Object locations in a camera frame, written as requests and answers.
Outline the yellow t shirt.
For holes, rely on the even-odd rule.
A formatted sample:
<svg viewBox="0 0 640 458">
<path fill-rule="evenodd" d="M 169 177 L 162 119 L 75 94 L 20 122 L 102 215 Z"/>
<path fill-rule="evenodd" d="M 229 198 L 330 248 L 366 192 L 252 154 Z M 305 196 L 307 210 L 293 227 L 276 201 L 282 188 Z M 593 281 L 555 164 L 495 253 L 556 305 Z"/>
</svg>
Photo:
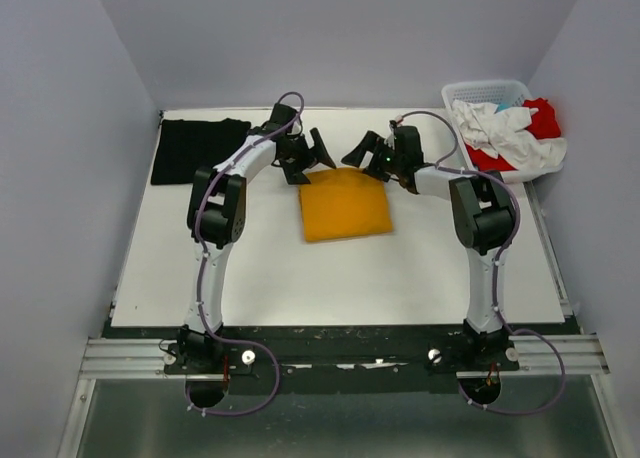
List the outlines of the yellow t shirt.
<svg viewBox="0 0 640 458">
<path fill-rule="evenodd" d="M 303 236 L 308 243 L 393 231 L 386 189 L 360 169 L 313 172 L 298 187 Z"/>
</svg>

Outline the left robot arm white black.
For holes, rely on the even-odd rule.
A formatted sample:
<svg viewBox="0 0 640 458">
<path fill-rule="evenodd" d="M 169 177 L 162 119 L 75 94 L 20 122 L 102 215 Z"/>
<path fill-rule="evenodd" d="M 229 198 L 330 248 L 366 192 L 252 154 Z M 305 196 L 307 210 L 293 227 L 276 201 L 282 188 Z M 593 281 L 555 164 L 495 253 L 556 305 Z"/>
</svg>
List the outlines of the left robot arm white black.
<svg viewBox="0 0 640 458">
<path fill-rule="evenodd" d="M 303 109 L 282 102 L 269 119 L 249 130 L 243 145 L 229 158 L 203 166 L 194 175 L 187 227 L 196 246 L 194 291 L 174 348 L 176 363 L 201 373 L 214 371 L 230 348 L 218 331 L 223 325 L 221 302 L 226 267 L 234 244 L 246 225 L 247 189 L 265 168 L 281 169 L 286 183 L 310 182 L 305 173 L 318 164 L 336 167 L 317 129 L 308 144 L 301 120 Z"/>
</svg>

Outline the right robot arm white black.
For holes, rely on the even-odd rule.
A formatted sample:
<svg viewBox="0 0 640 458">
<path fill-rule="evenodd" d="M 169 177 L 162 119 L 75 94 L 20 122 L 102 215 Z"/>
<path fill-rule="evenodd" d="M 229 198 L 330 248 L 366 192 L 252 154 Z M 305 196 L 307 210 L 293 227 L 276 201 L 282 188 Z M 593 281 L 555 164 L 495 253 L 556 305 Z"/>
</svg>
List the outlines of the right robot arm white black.
<svg viewBox="0 0 640 458">
<path fill-rule="evenodd" d="M 384 138 L 365 134 L 341 163 L 387 182 L 394 178 L 416 195 L 443 194 L 451 204 L 454 231 L 465 248 L 469 269 L 469 304 L 459 345 L 462 362 L 480 370 L 509 346 L 504 317 L 504 273 L 507 249 L 520 227 L 518 201 L 498 172 L 452 168 L 441 159 L 424 160 L 421 137 L 414 126 L 399 126 Z"/>
</svg>

